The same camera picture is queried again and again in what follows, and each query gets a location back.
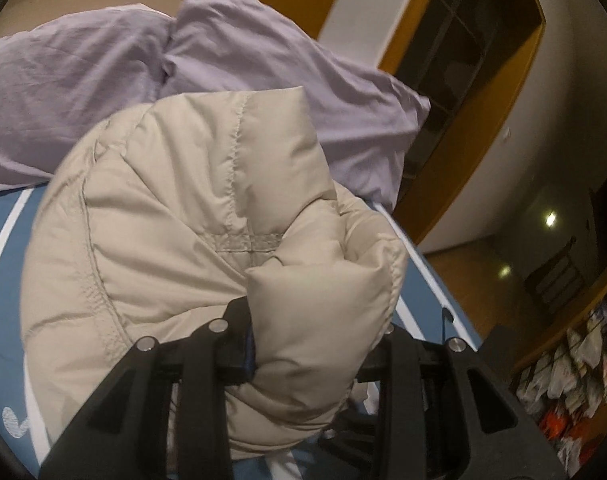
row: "shelf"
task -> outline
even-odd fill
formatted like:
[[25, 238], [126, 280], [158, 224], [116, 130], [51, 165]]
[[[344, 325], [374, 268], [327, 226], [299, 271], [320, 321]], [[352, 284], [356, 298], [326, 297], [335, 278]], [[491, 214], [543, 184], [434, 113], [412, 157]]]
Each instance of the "shelf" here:
[[603, 300], [606, 294], [607, 267], [591, 286], [555, 316], [550, 327], [535, 340], [530, 351], [517, 362], [514, 368], [515, 373], [536, 362], [544, 352], [556, 348], [566, 336], [568, 328], [576, 328], [586, 321], [590, 312]]

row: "blue bedsheet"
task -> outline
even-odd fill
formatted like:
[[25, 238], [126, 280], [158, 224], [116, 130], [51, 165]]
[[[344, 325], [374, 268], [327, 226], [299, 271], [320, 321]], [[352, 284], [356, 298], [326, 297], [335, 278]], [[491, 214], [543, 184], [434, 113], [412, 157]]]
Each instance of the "blue bedsheet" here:
[[[30, 391], [24, 382], [19, 293], [24, 251], [44, 190], [45, 186], [38, 186], [0, 193], [0, 433], [35, 475], [39, 470], [37, 456], [43, 456], [48, 443], [39, 421], [34, 420], [37, 417], [28, 420], [26, 393], [30, 397]], [[380, 206], [373, 207], [386, 214]], [[455, 323], [447, 327], [447, 336], [459, 335], [477, 348], [481, 340], [461, 308], [399, 226], [386, 216], [404, 239], [411, 256], [394, 322], [405, 327], [415, 338], [440, 342], [441, 310], [446, 306], [455, 315]], [[369, 387], [369, 394], [367, 410], [377, 401], [373, 385]], [[304, 442], [292, 451], [237, 462], [235, 474], [244, 480], [357, 478], [356, 470], [324, 453], [314, 442]]]

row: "wooden door frame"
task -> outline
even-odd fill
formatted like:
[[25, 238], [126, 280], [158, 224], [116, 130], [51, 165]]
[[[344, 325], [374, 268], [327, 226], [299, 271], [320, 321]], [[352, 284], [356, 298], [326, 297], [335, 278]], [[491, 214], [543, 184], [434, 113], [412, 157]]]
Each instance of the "wooden door frame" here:
[[[379, 67], [394, 74], [430, 0], [410, 0]], [[522, 89], [539, 49], [545, 17], [539, 0], [499, 0], [510, 27], [522, 28], [519, 9], [538, 11], [514, 54], [487, 82], [464, 100], [436, 149], [401, 198], [394, 217], [410, 238], [420, 243], [455, 201], [497, 134]]]

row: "lavender pillow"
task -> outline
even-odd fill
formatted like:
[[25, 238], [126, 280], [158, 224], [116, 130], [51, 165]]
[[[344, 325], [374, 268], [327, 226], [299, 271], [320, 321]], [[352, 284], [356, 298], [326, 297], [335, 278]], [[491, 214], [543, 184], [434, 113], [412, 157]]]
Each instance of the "lavender pillow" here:
[[96, 123], [155, 101], [171, 22], [123, 6], [0, 38], [0, 190], [48, 180]]
[[334, 56], [258, 0], [183, 0], [164, 67], [161, 97], [303, 86], [333, 178], [394, 206], [429, 101], [393, 76]]

